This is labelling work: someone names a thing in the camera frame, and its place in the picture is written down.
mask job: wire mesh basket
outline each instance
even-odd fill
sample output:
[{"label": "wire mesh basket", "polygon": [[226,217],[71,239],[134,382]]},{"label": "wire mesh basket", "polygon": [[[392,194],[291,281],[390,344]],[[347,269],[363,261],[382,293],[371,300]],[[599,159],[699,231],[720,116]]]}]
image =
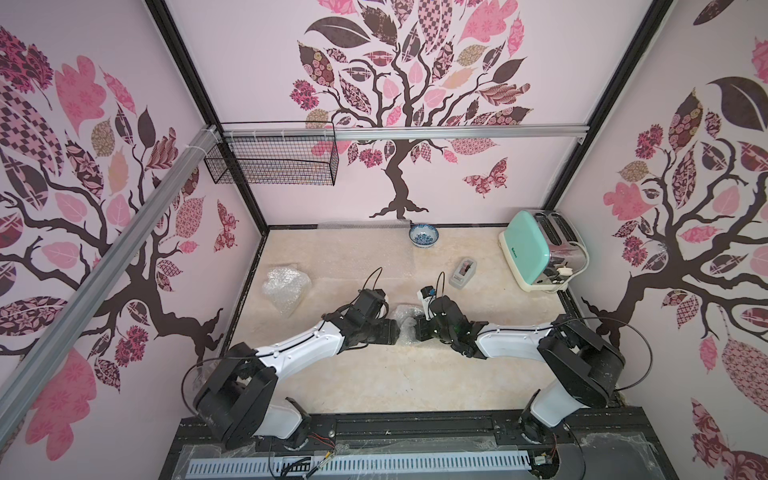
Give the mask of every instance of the wire mesh basket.
[{"label": "wire mesh basket", "polygon": [[229,161],[240,165],[248,184],[334,185],[339,170],[336,129],[325,121],[248,122],[303,123],[317,129],[317,135],[291,134],[275,129],[254,131],[252,135],[226,135],[224,144],[214,145],[205,157],[214,182],[232,184],[235,176]]}]

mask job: blue and white bowl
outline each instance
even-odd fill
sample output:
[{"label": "blue and white bowl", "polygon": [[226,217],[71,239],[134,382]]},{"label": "blue and white bowl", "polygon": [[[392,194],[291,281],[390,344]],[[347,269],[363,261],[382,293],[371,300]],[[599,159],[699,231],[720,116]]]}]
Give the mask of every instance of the blue and white bowl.
[{"label": "blue and white bowl", "polygon": [[440,237],[437,229],[426,223],[419,223],[411,227],[409,236],[413,244],[418,248],[430,248]]}]

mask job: aluminum rail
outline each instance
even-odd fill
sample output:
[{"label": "aluminum rail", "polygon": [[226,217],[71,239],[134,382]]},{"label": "aluminum rail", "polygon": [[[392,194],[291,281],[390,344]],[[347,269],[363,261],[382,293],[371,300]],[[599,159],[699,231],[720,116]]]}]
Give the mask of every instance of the aluminum rail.
[{"label": "aluminum rail", "polygon": [[203,129],[197,133],[91,275],[67,301],[58,318],[45,329],[40,340],[0,387],[0,448],[11,437],[48,380],[64,362],[82,331],[93,320],[101,302],[112,291],[127,265],[155,228],[160,215],[179,193],[206,152],[218,141],[218,136],[212,131]]},{"label": "aluminum rail", "polygon": [[[487,125],[466,127],[378,127],[337,128],[337,140],[407,140],[410,138],[507,138],[507,137],[583,137],[589,130],[581,124]],[[326,128],[270,128],[226,130],[225,137],[303,137],[330,135]]]}]

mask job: mint green toaster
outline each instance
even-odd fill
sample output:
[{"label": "mint green toaster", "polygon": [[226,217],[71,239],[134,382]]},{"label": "mint green toaster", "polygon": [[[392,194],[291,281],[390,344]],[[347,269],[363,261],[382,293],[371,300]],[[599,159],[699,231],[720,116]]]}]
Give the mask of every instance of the mint green toaster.
[{"label": "mint green toaster", "polygon": [[553,210],[521,210],[498,235],[498,244],[526,292],[565,290],[589,264],[581,237]]}]

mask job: marble floor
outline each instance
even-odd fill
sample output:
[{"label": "marble floor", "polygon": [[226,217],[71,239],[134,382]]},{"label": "marble floor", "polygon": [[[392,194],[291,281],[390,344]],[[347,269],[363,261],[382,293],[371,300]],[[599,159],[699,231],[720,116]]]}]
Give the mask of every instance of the marble floor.
[{"label": "marble floor", "polygon": [[[442,228],[428,249],[413,247],[406,229],[273,230],[266,242],[232,345],[257,348],[287,339],[348,303],[367,276],[384,266],[377,288],[394,310],[418,304],[416,292],[450,275],[464,257],[478,262],[463,290],[445,295],[470,321],[534,325],[563,313],[557,295],[526,293],[515,283],[498,246],[498,227]],[[296,264],[312,288],[288,318],[262,293],[266,273]],[[419,346],[371,345],[320,360],[282,379],[276,396],[291,396],[307,412],[404,412],[521,409],[554,378],[542,362],[527,359],[467,359],[429,340]]]}]

